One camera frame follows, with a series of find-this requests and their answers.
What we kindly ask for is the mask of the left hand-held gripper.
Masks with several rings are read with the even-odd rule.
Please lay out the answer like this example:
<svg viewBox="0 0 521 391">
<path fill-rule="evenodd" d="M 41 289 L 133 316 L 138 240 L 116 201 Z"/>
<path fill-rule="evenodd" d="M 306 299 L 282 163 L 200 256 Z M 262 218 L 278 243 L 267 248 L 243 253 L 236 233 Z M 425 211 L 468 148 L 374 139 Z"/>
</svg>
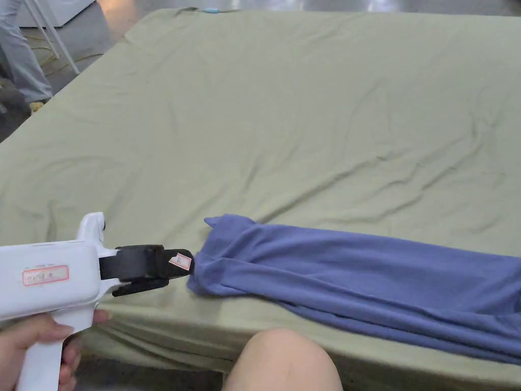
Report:
<svg viewBox="0 0 521 391">
<path fill-rule="evenodd" d="M 104 247 L 101 212 L 81 220 L 75 240 L 1 247 L 1 324 L 49 314 L 79 333 L 92 326 L 101 298 L 164 288 L 194 272 L 187 249 L 162 245 Z M 101 277 L 100 260 L 111 257 L 111 277 Z"/>
</svg>

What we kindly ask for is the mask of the person's left hand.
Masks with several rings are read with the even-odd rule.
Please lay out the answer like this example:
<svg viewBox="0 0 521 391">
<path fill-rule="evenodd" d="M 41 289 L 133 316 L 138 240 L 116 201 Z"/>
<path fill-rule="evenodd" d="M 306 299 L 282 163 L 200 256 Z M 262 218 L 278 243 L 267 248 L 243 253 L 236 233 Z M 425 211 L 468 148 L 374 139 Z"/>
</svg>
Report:
<svg viewBox="0 0 521 391">
<path fill-rule="evenodd" d="M 1 332 L 1 390 L 14 390 L 26 351 L 36 343 L 62 342 L 73 333 L 48 314 L 30 316 Z M 73 337 L 62 352 L 58 390 L 74 390 L 81 361 L 81 343 Z"/>
</svg>

